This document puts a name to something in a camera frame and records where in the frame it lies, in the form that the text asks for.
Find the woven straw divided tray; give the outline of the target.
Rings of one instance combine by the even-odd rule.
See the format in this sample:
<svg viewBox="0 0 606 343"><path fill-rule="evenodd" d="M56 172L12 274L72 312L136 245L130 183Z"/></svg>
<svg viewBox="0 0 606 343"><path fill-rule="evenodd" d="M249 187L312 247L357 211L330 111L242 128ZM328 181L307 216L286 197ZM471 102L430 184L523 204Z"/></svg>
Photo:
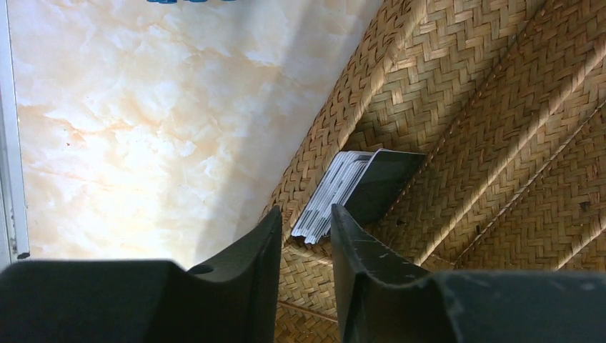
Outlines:
<svg viewBox="0 0 606 343"><path fill-rule="evenodd" d="M605 3L385 1L274 190L274 341L337 342L303 217L340 152L424 160L369 230L441 269L605 270Z"/></svg>

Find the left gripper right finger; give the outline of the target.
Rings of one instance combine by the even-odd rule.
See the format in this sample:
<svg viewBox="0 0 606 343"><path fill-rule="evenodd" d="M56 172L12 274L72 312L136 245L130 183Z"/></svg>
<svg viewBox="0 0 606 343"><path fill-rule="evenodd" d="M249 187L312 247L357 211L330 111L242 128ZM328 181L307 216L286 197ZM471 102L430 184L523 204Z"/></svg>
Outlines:
<svg viewBox="0 0 606 343"><path fill-rule="evenodd" d="M605 275L429 272L332 207L337 318L343 342L603 342Z"/></svg>

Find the stack of credit cards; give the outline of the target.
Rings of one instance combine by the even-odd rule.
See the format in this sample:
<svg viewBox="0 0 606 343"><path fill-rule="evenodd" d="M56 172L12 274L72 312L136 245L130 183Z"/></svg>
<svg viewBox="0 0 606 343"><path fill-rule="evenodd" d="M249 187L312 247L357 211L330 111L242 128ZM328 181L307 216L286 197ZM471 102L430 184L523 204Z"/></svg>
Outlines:
<svg viewBox="0 0 606 343"><path fill-rule="evenodd" d="M341 151L329 165L291 235L316 244L327 236L331 207L342 205L358 224L378 221L425 160L414 152Z"/></svg>

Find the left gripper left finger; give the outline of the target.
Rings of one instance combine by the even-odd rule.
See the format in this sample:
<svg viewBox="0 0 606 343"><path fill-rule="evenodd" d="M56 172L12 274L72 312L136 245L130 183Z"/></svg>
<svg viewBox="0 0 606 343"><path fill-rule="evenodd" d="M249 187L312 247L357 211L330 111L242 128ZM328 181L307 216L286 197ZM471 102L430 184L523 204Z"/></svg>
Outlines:
<svg viewBox="0 0 606 343"><path fill-rule="evenodd" d="M191 269L169 260L30 261L1 273L3 342L271 342L282 215Z"/></svg>

